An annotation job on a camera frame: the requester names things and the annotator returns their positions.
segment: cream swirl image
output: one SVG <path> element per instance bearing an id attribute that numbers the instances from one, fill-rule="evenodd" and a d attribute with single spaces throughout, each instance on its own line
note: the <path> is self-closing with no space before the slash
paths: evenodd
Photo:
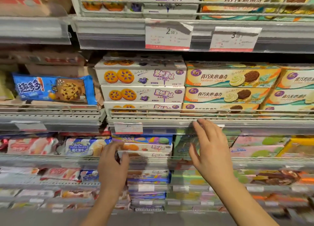
<path id="1" fill-rule="evenodd" d="M 229 84 L 231 86 L 239 86 L 239 85 L 242 85 L 244 81 L 245 81 L 245 76 L 242 74 L 237 74 L 232 77 L 232 79 L 229 81 Z"/>
<path id="2" fill-rule="evenodd" d="M 309 93 L 306 97 L 305 97 L 305 103 L 309 104 L 309 103 L 314 103 L 314 91 Z"/>
<path id="3" fill-rule="evenodd" d="M 236 101 L 237 99 L 238 99 L 238 94 L 234 92 L 227 93 L 226 96 L 224 97 L 224 101 L 227 103 Z"/>

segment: hand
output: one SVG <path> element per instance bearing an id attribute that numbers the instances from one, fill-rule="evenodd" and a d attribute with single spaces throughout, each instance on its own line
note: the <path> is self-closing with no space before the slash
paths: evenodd
<path id="1" fill-rule="evenodd" d="M 106 145 L 101 152 L 98 174 L 100 185 L 100 194 L 106 192 L 116 198 L 119 198 L 128 175 L 130 158 L 128 154 L 123 154 L 121 164 L 115 160 L 115 153 L 119 147 L 123 146 L 123 142 L 112 141 Z"/>
<path id="2" fill-rule="evenodd" d="M 204 119 L 194 121 L 193 126 L 200 143 L 199 155 L 193 144 L 189 149 L 195 168 L 212 187 L 234 179 L 228 141 L 221 128 Z"/>

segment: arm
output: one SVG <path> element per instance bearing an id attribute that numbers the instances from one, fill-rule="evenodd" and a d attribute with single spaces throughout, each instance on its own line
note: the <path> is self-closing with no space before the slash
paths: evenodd
<path id="1" fill-rule="evenodd" d="M 128 175 L 129 156 L 123 155 L 122 163 L 115 160 L 116 149 L 123 143 L 112 142 L 101 153 L 98 174 L 100 193 L 93 208 L 81 226 L 105 226 L 122 192 Z"/>
<path id="2" fill-rule="evenodd" d="M 191 145 L 195 168 L 211 185 L 238 226 L 279 226 L 252 198 L 233 174 L 226 136 L 216 124 L 199 119 L 193 126 L 200 142 L 200 154 Z"/>

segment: right hand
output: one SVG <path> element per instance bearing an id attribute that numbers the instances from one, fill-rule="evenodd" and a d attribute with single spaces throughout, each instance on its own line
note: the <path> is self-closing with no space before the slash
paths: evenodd
<path id="1" fill-rule="evenodd" d="M 193 126 L 200 143 L 199 155 L 193 144 L 189 149 L 195 168 L 212 187 L 234 179 L 228 141 L 221 128 L 204 119 L 194 121 Z"/>

